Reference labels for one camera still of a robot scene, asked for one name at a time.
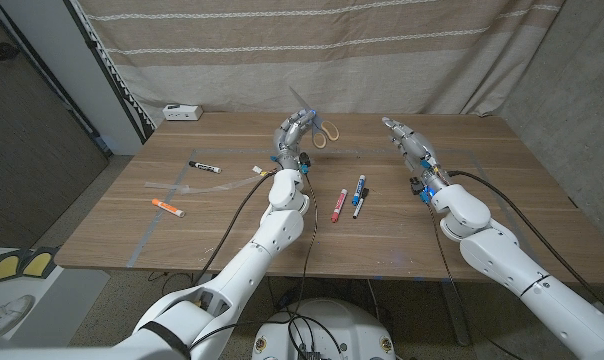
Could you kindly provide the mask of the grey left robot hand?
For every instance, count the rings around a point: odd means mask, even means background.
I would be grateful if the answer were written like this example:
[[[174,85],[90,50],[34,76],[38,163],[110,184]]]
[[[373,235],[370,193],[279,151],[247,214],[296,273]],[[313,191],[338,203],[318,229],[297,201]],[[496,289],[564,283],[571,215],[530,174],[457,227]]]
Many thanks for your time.
[[[273,136],[273,146],[276,151],[275,162],[279,164],[281,170],[298,170],[300,168],[299,143],[304,134],[311,129],[315,116],[314,110],[302,109],[291,114],[275,130]]]

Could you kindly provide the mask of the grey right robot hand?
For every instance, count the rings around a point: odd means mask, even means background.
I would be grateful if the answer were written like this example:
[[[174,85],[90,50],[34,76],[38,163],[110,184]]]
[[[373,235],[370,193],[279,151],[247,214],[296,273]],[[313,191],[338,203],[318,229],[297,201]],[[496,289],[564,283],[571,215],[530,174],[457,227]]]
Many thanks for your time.
[[[421,133],[389,117],[383,117],[382,123],[389,129],[389,139],[401,153],[413,177],[435,192],[452,184],[437,159],[435,148]]]

